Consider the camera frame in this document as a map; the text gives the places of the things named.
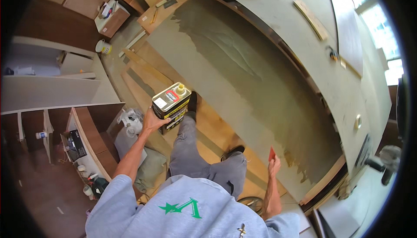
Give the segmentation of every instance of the red scraper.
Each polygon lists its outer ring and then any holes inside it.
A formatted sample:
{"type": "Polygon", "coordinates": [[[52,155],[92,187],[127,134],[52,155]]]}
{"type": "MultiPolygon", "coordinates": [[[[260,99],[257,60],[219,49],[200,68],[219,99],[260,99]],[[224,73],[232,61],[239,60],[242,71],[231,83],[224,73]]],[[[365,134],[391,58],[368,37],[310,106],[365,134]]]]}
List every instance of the red scraper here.
{"type": "Polygon", "coordinates": [[[271,161],[272,158],[274,158],[276,156],[275,152],[274,152],[274,148],[271,146],[271,149],[269,151],[269,158],[268,161],[271,161]]]}

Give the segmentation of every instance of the black shoe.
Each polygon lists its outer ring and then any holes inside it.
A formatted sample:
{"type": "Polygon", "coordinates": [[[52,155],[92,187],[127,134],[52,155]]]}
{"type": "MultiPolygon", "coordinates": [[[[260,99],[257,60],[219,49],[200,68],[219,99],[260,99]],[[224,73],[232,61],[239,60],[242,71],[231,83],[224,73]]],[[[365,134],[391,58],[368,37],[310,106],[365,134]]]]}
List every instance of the black shoe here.
{"type": "Polygon", "coordinates": [[[191,92],[190,101],[188,102],[188,111],[197,112],[197,93],[191,92]]]}
{"type": "Polygon", "coordinates": [[[245,151],[245,147],[243,147],[243,146],[237,146],[237,147],[233,148],[232,150],[230,150],[228,153],[222,155],[222,157],[220,158],[220,161],[225,161],[226,159],[228,159],[229,157],[231,157],[236,152],[243,153],[244,151],[245,151]]]}

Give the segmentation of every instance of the gray pants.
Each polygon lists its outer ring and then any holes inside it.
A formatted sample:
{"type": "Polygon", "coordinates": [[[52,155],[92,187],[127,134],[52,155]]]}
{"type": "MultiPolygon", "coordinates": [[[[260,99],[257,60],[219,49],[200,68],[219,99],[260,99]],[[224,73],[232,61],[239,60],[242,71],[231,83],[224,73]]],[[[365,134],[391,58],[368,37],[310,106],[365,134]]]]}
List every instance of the gray pants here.
{"type": "Polygon", "coordinates": [[[173,175],[207,178],[221,185],[237,200],[245,182],[246,157],[236,152],[225,161],[207,163],[197,150],[195,130],[195,112],[187,112],[174,142],[167,178],[173,175]]]}

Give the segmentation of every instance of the metal can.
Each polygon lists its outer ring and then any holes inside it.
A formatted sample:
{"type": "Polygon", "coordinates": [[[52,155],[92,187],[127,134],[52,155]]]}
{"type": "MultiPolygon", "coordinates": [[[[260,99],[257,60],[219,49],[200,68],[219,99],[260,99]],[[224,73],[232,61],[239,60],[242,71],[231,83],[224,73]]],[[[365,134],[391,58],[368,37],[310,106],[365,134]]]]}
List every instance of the metal can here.
{"type": "Polygon", "coordinates": [[[168,124],[159,128],[162,135],[165,135],[183,120],[190,95],[191,91],[181,82],[177,82],[152,98],[152,109],[155,115],[162,120],[171,118],[168,124]]]}

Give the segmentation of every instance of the white bucket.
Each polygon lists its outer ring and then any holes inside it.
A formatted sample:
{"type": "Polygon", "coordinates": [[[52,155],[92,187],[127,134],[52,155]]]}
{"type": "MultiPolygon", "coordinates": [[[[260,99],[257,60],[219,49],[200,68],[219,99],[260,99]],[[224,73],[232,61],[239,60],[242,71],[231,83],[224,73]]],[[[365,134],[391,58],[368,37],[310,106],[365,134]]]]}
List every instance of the white bucket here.
{"type": "Polygon", "coordinates": [[[104,39],[101,41],[98,41],[98,43],[96,44],[96,52],[109,54],[110,51],[111,51],[111,44],[104,42],[104,39]]]}

